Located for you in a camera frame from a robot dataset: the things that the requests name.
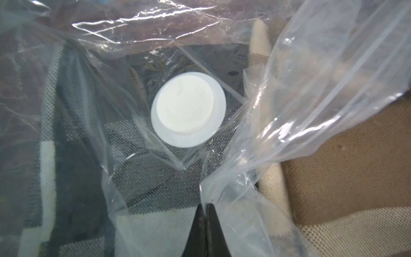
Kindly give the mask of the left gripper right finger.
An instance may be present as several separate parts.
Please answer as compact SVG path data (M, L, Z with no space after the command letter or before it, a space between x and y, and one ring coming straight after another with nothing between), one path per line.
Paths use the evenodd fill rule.
M216 208L213 204L206 205L206 241L208 257L231 257Z

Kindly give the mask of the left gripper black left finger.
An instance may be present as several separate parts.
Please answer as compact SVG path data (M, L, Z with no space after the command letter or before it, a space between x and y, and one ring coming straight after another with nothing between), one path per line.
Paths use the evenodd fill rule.
M198 205L182 257L207 256L207 218L201 204Z

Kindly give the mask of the grey white plaid blanket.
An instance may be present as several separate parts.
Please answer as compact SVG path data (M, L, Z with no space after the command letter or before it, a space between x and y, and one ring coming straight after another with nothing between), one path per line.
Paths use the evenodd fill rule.
M73 42L1 48L1 256L179 257L200 180L222 161L245 104L248 47L169 47L107 58ZM203 72L226 113L176 148L151 122L167 80Z

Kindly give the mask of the clear plastic vacuum bag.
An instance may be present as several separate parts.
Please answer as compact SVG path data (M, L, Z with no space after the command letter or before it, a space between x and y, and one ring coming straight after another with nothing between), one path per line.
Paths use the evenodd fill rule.
M410 1L1 2L1 256L410 254Z

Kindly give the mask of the tan blanket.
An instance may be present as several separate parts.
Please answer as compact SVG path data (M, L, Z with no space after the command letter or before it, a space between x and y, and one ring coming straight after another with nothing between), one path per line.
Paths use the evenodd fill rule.
M411 91L259 187L324 257L411 254Z

